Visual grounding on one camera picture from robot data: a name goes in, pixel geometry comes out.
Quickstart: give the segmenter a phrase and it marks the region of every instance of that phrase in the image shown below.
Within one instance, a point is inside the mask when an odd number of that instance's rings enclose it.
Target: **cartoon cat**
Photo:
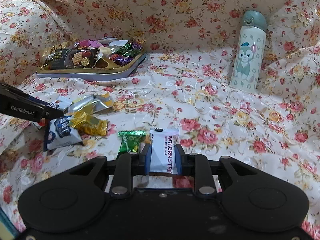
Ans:
[[[250,74],[250,61],[256,52],[257,46],[254,43],[249,47],[249,43],[245,42],[239,47],[238,66],[236,67],[236,76],[245,80]]]

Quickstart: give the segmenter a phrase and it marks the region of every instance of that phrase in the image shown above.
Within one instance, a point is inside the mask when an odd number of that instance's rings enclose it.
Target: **bottle body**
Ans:
[[[254,26],[242,26],[230,86],[256,93],[266,33]]]

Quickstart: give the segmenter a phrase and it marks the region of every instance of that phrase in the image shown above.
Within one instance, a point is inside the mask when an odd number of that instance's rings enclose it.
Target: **screw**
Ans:
[[[213,187],[203,186],[199,189],[199,192],[203,195],[210,195],[215,192]]]
[[[123,186],[117,186],[112,188],[112,193],[115,195],[123,195],[125,194],[128,190],[126,187]]]

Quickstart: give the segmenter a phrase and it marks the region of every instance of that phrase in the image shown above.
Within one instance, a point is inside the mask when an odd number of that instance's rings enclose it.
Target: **floral tablecloth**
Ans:
[[[240,19],[268,21],[259,93],[229,87]],[[117,132],[179,128],[187,153],[230,155],[297,185],[310,201],[302,225],[320,239],[319,0],[0,0],[0,72],[46,101],[110,92],[106,137],[43,152],[43,131],[0,117],[0,205],[19,229],[27,187],[97,155],[116,157]],[[150,52],[129,78],[36,78],[39,51],[82,39],[136,39]],[[135,177],[137,187],[187,187],[190,178]]]

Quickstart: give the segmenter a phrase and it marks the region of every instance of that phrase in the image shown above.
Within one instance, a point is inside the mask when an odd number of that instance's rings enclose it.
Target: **water bottle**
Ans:
[[[244,14],[230,87],[256,93],[266,30],[267,22],[261,13],[247,11]]]

